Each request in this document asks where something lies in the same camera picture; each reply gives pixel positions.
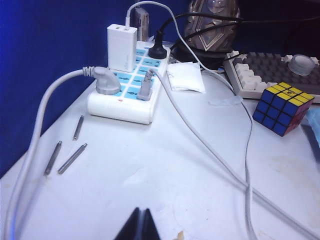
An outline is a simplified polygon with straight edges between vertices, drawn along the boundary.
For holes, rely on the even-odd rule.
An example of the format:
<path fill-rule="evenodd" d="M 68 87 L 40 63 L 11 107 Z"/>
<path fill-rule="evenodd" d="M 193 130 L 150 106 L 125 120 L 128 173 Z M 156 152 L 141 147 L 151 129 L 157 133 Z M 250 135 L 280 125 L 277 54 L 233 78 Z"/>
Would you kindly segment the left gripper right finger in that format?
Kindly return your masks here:
<path fill-rule="evenodd" d="M 143 240 L 160 240 L 156 224 L 153 220 L 151 211 L 147 208 L 144 212 L 142 225 L 142 239 Z"/>

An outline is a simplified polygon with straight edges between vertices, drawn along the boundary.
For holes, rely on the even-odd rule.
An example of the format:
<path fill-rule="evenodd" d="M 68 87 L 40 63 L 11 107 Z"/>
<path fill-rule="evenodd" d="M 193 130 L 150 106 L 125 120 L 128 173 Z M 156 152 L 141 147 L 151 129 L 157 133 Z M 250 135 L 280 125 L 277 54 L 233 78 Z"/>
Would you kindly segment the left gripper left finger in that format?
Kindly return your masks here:
<path fill-rule="evenodd" d="M 141 210 L 136 207 L 114 240 L 141 240 Z"/>

